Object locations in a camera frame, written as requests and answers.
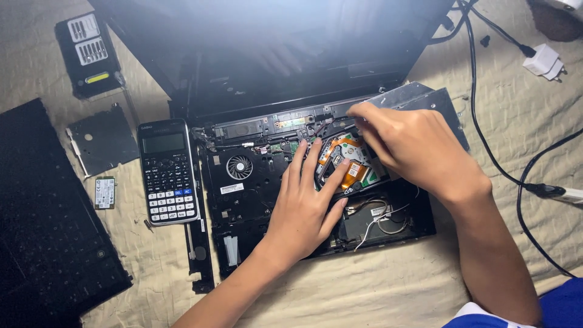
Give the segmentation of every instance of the bed sheet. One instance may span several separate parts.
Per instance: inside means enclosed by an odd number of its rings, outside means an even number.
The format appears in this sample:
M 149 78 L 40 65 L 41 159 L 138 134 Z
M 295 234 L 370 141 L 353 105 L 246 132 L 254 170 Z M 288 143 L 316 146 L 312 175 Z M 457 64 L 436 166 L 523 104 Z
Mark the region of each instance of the bed sheet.
M 549 82 L 522 68 L 524 57 L 510 43 L 472 16 L 477 45 L 477 117 L 500 164 L 518 177 L 535 153 L 583 127 L 583 46 L 549 42 L 535 30 L 524 1 L 482 0 L 476 7 L 520 42 L 549 43 L 561 54 L 569 74 Z M 53 27 L 56 22 L 92 10 L 84 0 L 7 0 L 0 4 L 0 111 L 40 96 L 62 144 L 93 199 L 94 179 L 84 180 L 70 151 L 64 127 L 111 103 L 124 103 L 119 92 L 82 102 L 71 96 Z M 112 34 L 122 72 L 141 122 L 168 117 L 168 97 Z M 465 29 L 453 40 L 428 47 L 409 76 L 434 89 L 447 87 L 471 145 L 472 156 L 494 184 L 494 196 L 522 252 L 538 293 L 566 279 L 536 251 L 522 233 L 515 212 L 517 187 L 491 164 L 469 112 L 469 50 Z M 128 121 L 132 127 L 135 122 Z M 529 182 L 583 187 L 583 139 L 547 154 Z M 111 235 L 134 286 L 85 314 L 85 327 L 167 327 L 202 295 L 188 275 L 184 228 L 154 228 L 137 160 L 105 172 L 117 178 L 114 210 L 98 215 Z M 302 261 L 279 279 L 243 315 L 238 327 L 440 327 L 469 300 L 459 268 L 455 227 L 447 211 L 432 199 L 437 235 L 402 245 Z M 583 212 L 526 193 L 524 217 L 549 254 L 573 273 L 583 274 Z M 213 256 L 217 272 L 216 256 Z

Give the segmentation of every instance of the circuit board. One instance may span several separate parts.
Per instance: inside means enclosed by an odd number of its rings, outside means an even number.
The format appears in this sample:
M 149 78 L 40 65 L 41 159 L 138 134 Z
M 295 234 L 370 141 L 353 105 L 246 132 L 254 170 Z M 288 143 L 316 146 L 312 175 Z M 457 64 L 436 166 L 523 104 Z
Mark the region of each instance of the circuit board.
M 322 147 L 315 181 L 323 187 L 329 175 L 344 158 L 350 159 L 350 167 L 336 193 L 349 195 L 389 181 L 389 172 L 376 154 L 368 148 L 355 128 L 328 138 Z

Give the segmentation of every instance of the laptop screen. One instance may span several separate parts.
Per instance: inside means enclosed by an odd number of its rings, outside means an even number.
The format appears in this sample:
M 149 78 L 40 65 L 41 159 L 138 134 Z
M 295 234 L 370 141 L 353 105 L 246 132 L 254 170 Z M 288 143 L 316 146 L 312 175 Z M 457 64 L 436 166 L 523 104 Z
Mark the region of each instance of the laptop screen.
M 394 88 L 454 0 L 90 3 L 164 91 L 204 117 Z

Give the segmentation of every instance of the casio calculator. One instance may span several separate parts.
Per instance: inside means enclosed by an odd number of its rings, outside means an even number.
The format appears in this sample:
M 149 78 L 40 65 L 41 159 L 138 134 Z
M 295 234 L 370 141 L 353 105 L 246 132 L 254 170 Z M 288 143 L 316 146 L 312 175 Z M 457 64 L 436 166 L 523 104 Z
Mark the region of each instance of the casio calculator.
M 150 222 L 200 219 L 186 122 L 174 118 L 141 124 L 138 143 Z

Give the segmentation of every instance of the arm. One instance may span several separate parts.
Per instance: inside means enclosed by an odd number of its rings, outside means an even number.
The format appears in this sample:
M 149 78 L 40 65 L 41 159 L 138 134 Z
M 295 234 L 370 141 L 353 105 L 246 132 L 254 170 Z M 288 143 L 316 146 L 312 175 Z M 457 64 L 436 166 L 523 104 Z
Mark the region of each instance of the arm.
M 463 280 L 474 302 L 521 324 L 537 324 L 534 285 L 492 196 L 492 185 L 434 110 L 354 105 L 364 139 L 384 165 L 434 194 L 454 217 Z
M 321 148 L 322 140 L 317 138 L 302 169 L 307 142 L 300 142 L 282 176 L 265 237 L 225 281 L 182 315 L 173 328 L 232 327 L 272 281 L 328 238 L 347 202 L 347 198 L 339 200 L 326 214 L 334 191 L 348 171 L 348 160 L 336 168 L 321 191 L 316 191 L 314 170 Z

